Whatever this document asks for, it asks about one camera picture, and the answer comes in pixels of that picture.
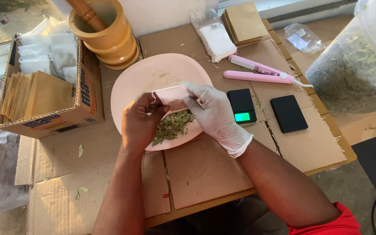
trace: wooden pestle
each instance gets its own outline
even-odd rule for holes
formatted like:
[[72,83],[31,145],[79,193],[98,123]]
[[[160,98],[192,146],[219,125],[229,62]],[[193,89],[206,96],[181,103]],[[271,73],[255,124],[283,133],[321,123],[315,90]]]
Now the wooden pestle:
[[108,28],[85,0],[66,0],[66,2],[69,3],[76,14],[81,17],[95,33]]

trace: red shirt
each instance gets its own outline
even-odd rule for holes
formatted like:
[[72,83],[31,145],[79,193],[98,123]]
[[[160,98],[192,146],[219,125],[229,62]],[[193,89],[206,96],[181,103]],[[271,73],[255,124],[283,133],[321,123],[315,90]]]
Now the red shirt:
[[340,202],[333,203],[333,206],[342,212],[342,215],[335,221],[303,229],[288,226],[290,235],[361,235],[360,225],[352,216],[351,211]]

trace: pink hair straightener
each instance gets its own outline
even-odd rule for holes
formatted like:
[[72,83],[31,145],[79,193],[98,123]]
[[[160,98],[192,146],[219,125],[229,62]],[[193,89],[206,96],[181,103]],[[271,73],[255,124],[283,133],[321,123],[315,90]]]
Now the pink hair straightener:
[[300,83],[299,81],[295,80],[293,76],[287,73],[281,72],[279,70],[276,70],[263,64],[259,64],[255,61],[245,59],[240,56],[231,55],[228,57],[228,60],[233,64],[237,64],[247,69],[258,71],[261,74],[227,70],[223,72],[223,77],[225,78],[248,80],[255,82],[275,82],[285,84],[294,83],[302,87],[313,87],[312,85]]

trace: hand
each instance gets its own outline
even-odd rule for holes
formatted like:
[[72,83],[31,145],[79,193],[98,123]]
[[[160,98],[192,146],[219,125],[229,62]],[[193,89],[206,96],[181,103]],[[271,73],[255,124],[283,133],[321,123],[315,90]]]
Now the hand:
[[150,104],[154,100],[151,93],[143,93],[124,108],[121,122],[124,149],[143,152],[152,142],[160,120],[169,111],[158,97]]
[[186,86],[192,97],[200,98],[203,104],[201,107],[195,99],[190,97],[183,99],[202,130],[215,138],[233,158],[242,155],[252,141],[253,135],[234,120],[227,95],[208,85],[201,86],[190,82],[181,82],[181,85]]

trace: gloved hand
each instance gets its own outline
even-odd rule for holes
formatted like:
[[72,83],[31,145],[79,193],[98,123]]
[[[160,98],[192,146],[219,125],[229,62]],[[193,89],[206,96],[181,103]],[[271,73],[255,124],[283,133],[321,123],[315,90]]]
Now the gloved hand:
[[[234,120],[230,101],[224,92],[209,85],[181,82],[192,97],[183,99],[194,114],[202,130],[215,138],[232,158],[242,155],[252,141],[253,135],[240,127]],[[195,100],[200,98],[202,107]]]

